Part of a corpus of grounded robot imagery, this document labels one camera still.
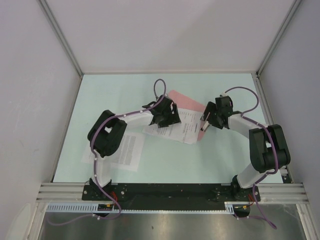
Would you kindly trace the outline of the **pink clipboard folder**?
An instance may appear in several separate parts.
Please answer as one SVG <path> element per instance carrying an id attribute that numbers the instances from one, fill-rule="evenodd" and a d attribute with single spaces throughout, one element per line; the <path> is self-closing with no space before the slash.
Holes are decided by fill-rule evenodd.
<path id="1" fill-rule="evenodd" d="M 176 90 L 171 90 L 168 93 L 168 97 L 171 98 L 177 104 L 177 107 L 179 109 L 186 109 L 201 113 L 199 117 L 199 119 L 201 119 L 206 108 L 205 105 Z"/>

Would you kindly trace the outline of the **white printed paper sheets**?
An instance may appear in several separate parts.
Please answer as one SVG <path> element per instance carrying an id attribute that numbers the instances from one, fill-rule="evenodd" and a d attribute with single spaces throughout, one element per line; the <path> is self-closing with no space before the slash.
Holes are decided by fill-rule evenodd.
<path id="1" fill-rule="evenodd" d="M 198 141 L 201 128 L 202 113 L 184 108 L 179 108 L 178 113 L 181 123 L 163 128 L 159 128 L 157 125 L 150 125 L 144 127 L 142 132 L 147 135 L 174 140 L 188 145 L 195 144 Z"/>

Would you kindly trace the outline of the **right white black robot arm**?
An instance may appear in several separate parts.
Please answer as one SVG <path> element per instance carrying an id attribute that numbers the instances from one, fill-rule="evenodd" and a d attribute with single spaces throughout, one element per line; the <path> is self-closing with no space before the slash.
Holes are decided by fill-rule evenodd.
<path id="1" fill-rule="evenodd" d="M 201 120 L 204 121 L 203 132 L 210 126 L 228 129 L 249 141 L 250 163 L 233 177 L 230 184 L 230 194 L 237 201 L 242 201 L 249 193 L 253 194 L 253 186 L 291 162 L 282 127 L 278 124 L 265 125 L 234 111 L 232 99 L 227 95 L 215 98 L 215 102 L 209 101 Z"/>

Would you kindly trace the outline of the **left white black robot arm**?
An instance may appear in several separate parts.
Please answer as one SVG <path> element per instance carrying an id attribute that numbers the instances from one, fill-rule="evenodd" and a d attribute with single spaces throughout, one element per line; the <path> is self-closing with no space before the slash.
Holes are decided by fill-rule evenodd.
<path id="1" fill-rule="evenodd" d="M 115 154 L 128 129 L 155 125 L 163 129 L 180 124 L 177 104 L 164 94 L 155 101 L 142 106 L 141 110 L 116 115 L 110 110 L 104 110 L 87 135 L 90 150 L 94 155 L 93 177 L 89 184 L 93 194 L 100 200 L 110 196 L 108 186 L 112 180 L 106 173 L 98 174 L 98 164 Z"/>

